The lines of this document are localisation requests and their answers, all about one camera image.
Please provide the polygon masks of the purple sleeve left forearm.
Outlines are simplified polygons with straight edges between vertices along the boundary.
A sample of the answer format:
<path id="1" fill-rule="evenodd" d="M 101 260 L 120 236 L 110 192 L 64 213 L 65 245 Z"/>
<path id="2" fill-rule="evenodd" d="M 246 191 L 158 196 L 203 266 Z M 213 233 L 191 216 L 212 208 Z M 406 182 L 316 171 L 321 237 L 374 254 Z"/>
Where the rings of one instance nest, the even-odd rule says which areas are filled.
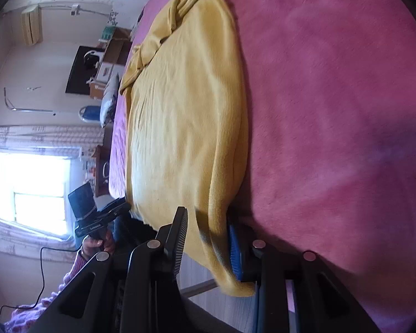
<path id="1" fill-rule="evenodd" d="M 77 253 L 74 264 L 71 267 L 71 270 L 64 276 L 63 283 L 58 287 L 58 291 L 52 292 L 47 298 L 43 298 L 32 309 L 29 309 L 28 306 L 24 306 L 24 308 L 14 310 L 10 321 L 3 324 L 3 331 L 12 333 L 28 332 L 36 323 L 37 319 L 42 316 L 45 310 L 53 303 L 55 298 L 60 295 L 66 285 L 80 272 L 86 263 L 87 261 L 82 258 L 81 253 Z"/>

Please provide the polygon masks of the left hand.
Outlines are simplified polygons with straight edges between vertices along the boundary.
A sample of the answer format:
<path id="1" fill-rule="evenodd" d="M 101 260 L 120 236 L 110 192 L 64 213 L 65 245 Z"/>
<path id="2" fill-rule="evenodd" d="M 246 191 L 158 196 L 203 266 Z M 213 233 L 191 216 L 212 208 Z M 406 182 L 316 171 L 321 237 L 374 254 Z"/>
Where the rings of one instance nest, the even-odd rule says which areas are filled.
<path id="1" fill-rule="evenodd" d="M 88 261 L 100 251 L 105 251 L 110 255 L 115 252 L 115 240 L 113 238 L 113 233 L 110 230 L 107 230 L 105 237 L 100 239 L 92 238 L 87 235 L 82 241 L 79 255 L 81 255 L 84 260 Z"/>

